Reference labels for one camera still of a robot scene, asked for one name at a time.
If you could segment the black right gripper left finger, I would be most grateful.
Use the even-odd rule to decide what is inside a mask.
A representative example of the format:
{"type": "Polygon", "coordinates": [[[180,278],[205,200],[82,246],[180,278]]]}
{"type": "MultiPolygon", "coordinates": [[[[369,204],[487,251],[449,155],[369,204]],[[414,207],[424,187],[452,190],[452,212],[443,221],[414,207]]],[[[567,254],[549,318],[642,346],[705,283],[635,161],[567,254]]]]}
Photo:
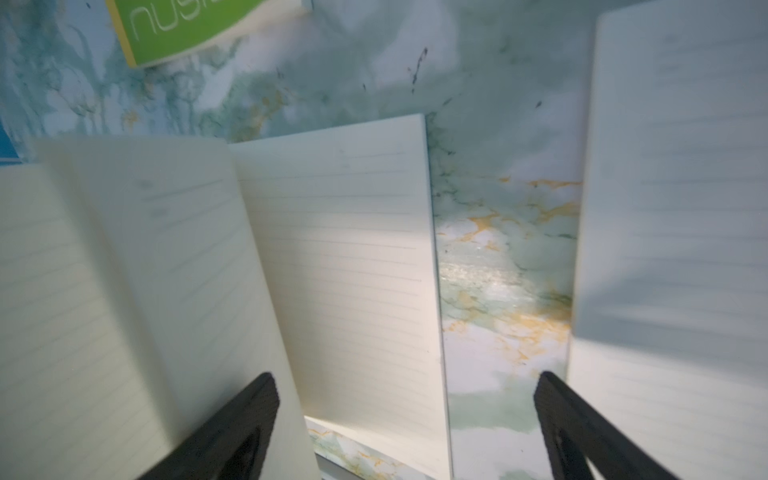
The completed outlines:
{"type": "Polygon", "coordinates": [[[258,479],[279,406],[276,382],[264,372],[141,478],[258,479]]]}

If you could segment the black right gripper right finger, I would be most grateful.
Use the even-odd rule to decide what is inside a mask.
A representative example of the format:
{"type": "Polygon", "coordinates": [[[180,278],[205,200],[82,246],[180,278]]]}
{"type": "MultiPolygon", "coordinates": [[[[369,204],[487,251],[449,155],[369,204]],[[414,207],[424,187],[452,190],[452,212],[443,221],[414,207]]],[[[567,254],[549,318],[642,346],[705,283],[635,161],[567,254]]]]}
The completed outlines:
{"type": "Polygon", "coordinates": [[[541,373],[534,405],[555,479],[673,479],[551,371],[541,373]]]}

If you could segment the purple cover notebook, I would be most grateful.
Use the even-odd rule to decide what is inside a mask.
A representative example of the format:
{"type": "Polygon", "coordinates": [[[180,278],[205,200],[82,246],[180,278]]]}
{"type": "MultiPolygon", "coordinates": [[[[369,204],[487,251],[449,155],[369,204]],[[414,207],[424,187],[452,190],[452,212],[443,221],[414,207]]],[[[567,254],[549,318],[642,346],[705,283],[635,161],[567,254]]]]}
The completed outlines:
{"type": "Polygon", "coordinates": [[[1,170],[1,475],[142,479],[264,372],[258,479],[310,424],[453,475],[421,114],[229,144],[60,136],[1,170]]]}

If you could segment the green cover notebook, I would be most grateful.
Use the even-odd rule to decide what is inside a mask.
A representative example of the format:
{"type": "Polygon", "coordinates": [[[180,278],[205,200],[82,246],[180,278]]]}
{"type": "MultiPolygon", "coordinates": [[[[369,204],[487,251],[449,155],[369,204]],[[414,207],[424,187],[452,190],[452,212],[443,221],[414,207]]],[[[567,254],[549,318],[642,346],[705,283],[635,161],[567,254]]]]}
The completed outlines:
{"type": "Polygon", "coordinates": [[[304,0],[108,1],[126,62],[145,68],[307,14],[304,0]]]}

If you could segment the open notebook front right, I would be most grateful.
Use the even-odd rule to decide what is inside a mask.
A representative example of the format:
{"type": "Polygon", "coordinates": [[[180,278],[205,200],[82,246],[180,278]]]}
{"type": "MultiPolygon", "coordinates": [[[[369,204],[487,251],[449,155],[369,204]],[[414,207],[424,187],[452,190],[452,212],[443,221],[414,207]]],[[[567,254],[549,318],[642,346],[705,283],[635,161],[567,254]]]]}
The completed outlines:
{"type": "Polygon", "coordinates": [[[567,379],[682,479],[767,475],[767,5],[597,23],[567,379]]]}

